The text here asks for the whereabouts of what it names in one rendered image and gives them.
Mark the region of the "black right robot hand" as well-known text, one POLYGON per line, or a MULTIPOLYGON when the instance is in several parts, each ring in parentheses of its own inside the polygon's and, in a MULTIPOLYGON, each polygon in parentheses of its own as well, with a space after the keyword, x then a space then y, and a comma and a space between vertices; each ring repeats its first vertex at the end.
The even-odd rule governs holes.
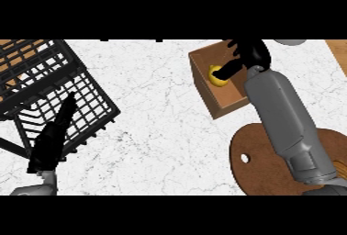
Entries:
POLYGON ((229 61, 212 73, 217 79, 226 81, 242 68, 254 69, 258 73, 270 69, 272 56, 261 39, 232 39, 227 47, 236 47, 233 56, 239 58, 229 61))

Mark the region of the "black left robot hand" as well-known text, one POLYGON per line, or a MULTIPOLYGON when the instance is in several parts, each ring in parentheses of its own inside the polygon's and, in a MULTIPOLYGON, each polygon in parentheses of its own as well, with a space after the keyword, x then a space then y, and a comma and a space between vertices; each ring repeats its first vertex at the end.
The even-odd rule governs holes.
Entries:
POLYGON ((65 134, 71 126, 75 110, 77 104, 74 92, 71 92, 62 102, 56 119, 46 124, 41 134, 35 138, 26 167, 28 173, 56 170, 62 156, 65 134))

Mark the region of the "yellow lemon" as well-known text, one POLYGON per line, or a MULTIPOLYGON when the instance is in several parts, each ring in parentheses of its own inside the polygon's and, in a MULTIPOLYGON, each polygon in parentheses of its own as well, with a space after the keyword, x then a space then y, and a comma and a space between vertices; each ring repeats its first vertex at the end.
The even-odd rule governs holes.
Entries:
POLYGON ((212 73, 217 72, 218 70, 221 69, 221 66, 220 65, 210 65, 208 66, 208 73, 207 73, 207 76, 208 76, 208 80, 211 82, 211 84, 217 87, 223 87, 227 85, 227 81, 226 80, 221 80, 218 79, 212 73))

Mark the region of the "brown cardboard box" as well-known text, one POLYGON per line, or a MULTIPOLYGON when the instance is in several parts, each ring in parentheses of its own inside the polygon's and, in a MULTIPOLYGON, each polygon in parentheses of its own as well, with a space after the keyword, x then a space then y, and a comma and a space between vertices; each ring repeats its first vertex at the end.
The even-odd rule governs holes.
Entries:
POLYGON ((229 41, 223 40, 189 53, 193 84, 214 119, 249 104, 243 91, 246 68, 238 71, 223 87, 212 85, 208 80, 208 67, 224 66, 236 59, 233 56, 236 47, 227 47, 227 43, 229 41))

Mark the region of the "pale wooden board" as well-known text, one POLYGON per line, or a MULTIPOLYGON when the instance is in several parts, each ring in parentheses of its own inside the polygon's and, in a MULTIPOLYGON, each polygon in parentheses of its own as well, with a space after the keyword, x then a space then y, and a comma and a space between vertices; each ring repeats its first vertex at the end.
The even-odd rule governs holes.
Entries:
POLYGON ((347 76, 347 39, 328 39, 325 42, 347 76))

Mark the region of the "round wooden cutting board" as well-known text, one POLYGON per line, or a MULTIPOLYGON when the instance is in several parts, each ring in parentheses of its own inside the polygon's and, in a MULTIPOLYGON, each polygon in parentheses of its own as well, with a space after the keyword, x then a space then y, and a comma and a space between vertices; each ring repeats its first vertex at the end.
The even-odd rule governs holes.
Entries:
MULTIPOLYGON (((322 146, 347 179, 347 136, 331 129, 317 129, 322 146)), ((304 185, 291 176, 285 160, 274 154, 261 123, 245 125, 230 141, 230 169, 239 188, 248 196, 300 196, 322 189, 304 185)))

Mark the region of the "grey round object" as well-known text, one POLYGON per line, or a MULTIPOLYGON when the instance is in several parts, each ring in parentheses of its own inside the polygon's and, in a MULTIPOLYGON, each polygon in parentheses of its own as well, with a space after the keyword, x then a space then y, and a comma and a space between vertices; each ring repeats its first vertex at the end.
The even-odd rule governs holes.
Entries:
POLYGON ((305 39, 274 39, 274 41, 286 46, 297 46, 305 42, 305 39))

